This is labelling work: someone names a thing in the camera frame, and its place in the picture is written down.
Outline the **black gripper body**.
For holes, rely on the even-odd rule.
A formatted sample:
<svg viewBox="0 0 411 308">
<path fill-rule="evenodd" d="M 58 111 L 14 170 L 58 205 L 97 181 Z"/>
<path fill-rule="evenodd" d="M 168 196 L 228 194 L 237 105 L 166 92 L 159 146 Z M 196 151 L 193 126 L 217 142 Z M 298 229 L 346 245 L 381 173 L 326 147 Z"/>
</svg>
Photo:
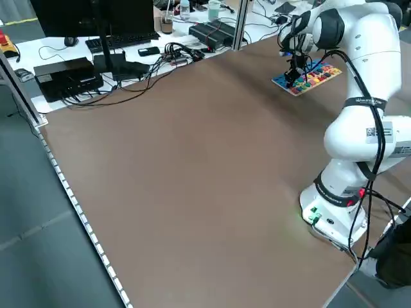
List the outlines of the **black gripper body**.
<svg viewBox="0 0 411 308">
<path fill-rule="evenodd" d="M 290 69 L 293 72 L 303 73 L 306 67 L 306 58 L 304 55 L 292 55 L 290 60 Z"/>
</svg>

